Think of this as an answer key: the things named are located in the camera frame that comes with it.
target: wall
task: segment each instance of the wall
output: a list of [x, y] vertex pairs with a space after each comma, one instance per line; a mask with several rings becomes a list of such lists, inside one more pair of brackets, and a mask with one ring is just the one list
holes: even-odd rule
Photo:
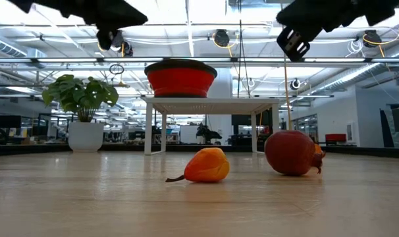
[[20, 115], [24, 117], [37, 118], [39, 113], [50, 113], [50, 107], [46, 108], [42, 101], [30, 101], [26, 98], [16, 98], [18, 103], [10, 102], [9, 99], [0, 99], [0, 115]]
[[[354, 122], [356, 145], [359, 144], [359, 124], [356, 107], [356, 89], [350, 86], [345, 92], [334, 92], [334, 98], [319, 98], [312, 102], [311, 107], [294, 107], [292, 120], [309, 115], [317, 115], [318, 137], [325, 142], [325, 134], [345, 134], [349, 122]], [[280, 115], [287, 121], [287, 112]]]
[[356, 101], [362, 147], [384, 147], [380, 109], [386, 109], [388, 105], [399, 102], [398, 90], [399, 87], [395, 86], [394, 81], [370, 89], [357, 87]]

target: white pillar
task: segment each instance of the white pillar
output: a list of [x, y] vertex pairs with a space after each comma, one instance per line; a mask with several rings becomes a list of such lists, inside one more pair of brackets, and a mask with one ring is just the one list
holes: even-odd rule
[[252, 124], [252, 152], [257, 152], [257, 115], [253, 113], [251, 115], [251, 124]]
[[280, 130], [280, 122], [279, 122], [279, 104], [273, 105], [273, 133], [276, 133]]
[[[208, 98], [230, 99], [232, 97], [232, 74], [229, 68], [216, 68], [218, 76], [208, 90]], [[218, 132], [222, 139], [222, 145], [233, 134], [232, 115], [209, 115], [207, 119], [208, 128]]]
[[167, 141], [167, 114], [161, 114], [161, 151], [166, 151], [166, 141]]
[[147, 103], [146, 108], [146, 138], [144, 140], [144, 153], [151, 155], [151, 133], [153, 129], [151, 123], [153, 122], [153, 104]]

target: wooden floor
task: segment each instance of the wooden floor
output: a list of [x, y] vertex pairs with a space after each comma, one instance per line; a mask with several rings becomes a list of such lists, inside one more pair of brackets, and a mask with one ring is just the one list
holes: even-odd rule
[[329, 154], [294, 178], [227, 155], [218, 184], [164, 182], [191, 153], [0, 157], [0, 236], [399, 236], [399, 159]]

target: ceiling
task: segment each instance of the ceiling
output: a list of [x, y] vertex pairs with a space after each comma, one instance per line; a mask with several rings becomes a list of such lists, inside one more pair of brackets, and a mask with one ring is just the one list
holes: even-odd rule
[[[226, 7], [225, 0], [190, 0], [188, 14], [185, 0], [126, 0], [133, 7], [148, 17], [144, 26], [125, 28], [124, 37], [134, 49], [134, 57], [239, 57], [240, 44], [236, 40], [240, 33], [239, 14], [236, 9]], [[276, 43], [282, 26], [275, 17], [280, 11], [279, 4], [265, 4], [260, 7], [247, 7], [242, 10], [242, 35], [246, 57], [283, 57], [283, 52]], [[212, 35], [217, 29], [225, 29], [234, 44], [228, 49], [217, 47]], [[306, 57], [379, 57], [376, 48], [352, 45], [356, 36], [362, 36], [369, 29], [366, 19], [356, 19], [349, 27], [335, 29], [333, 32], [321, 32], [311, 43]], [[384, 41], [394, 40], [385, 45], [384, 50], [399, 44], [399, 9], [396, 15], [379, 23], [371, 29], [376, 30]], [[22, 12], [12, 3], [0, 0], [0, 36], [21, 49], [34, 48], [45, 53], [46, 57], [120, 57], [116, 51], [102, 51], [97, 46], [97, 29], [87, 26], [77, 16], [63, 18], [56, 10], [37, 5], [29, 14]], [[78, 71], [40, 71], [45, 82], [53, 81], [62, 74], [75, 74], [79, 77], [93, 76], [104, 78], [101, 71], [107, 72], [105, 65], [99, 70], [93, 65], [72, 64], [63, 67], [85, 67]], [[147, 93], [148, 81], [144, 74], [145, 64], [126, 65], [126, 71], [117, 78], [129, 85], [130, 89], [120, 89], [121, 94]], [[5, 70], [23, 68], [25, 65], [3, 64]], [[231, 73], [234, 79], [238, 75], [233, 66]], [[290, 66], [287, 68], [288, 80], [295, 78], [316, 85], [333, 74], [346, 70], [346, 67]], [[36, 70], [20, 70], [17, 73], [35, 81]], [[253, 79], [253, 93], [283, 93], [284, 69], [277, 66], [248, 66], [248, 76]], [[129, 106], [134, 99], [121, 99]]]

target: ceiling light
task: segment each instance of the ceiling light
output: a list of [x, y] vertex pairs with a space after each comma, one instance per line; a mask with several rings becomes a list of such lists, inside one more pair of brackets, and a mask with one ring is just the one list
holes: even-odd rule
[[154, 95], [119, 95], [120, 98], [154, 97]]
[[280, 62], [283, 63], [284, 59], [283, 58], [245, 58], [245, 59], [240, 59], [241, 62]]
[[146, 58], [104, 58], [105, 62], [108, 63], [131, 63], [131, 62], [137, 62], [137, 63], [144, 63], [144, 62], [159, 62], [162, 61], [163, 58], [158, 58], [158, 57], [146, 57]]
[[0, 59], [0, 63], [31, 63], [31, 59]]
[[40, 63], [95, 63], [96, 58], [38, 59]]
[[29, 95], [0, 95], [0, 97], [29, 97]]
[[9, 86], [7, 87], [9, 90], [14, 90], [16, 92], [22, 92], [22, 93], [39, 93], [35, 90], [32, 90], [30, 88], [24, 88], [24, 87], [18, 87], [18, 86]]
[[230, 62], [230, 58], [222, 58], [222, 57], [197, 57], [197, 58], [179, 58], [179, 59], [193, 59], [193, 60], [197, 60], [197, 61], [201, 61], [203, 63], [206, 62]]
[[331, 98], [334, 95], [298, 95], [301, 98]]
[[399, 58], [394, 58], [394, 59], [387, 59], [387, 58], [372, 59], [371, 63], [399, 63]]
[[105, 57], [101, 52], [95, 52], [96, 55], [100, 55], [102, 57]]
[[[249, 98], [249, 95], [239, 95], [239, 97], [242, 98]], [[274, 98], [286, 98], [285, 95], [251, 95], [250, 97], [274, 97]]]
[[348, 58], [317, 58], [317, 59], [305, 59], [305, 62], [317, 62], [317, 63], [350, 63], [350, 62], [364, 62], [365, 59], [348, 59]]

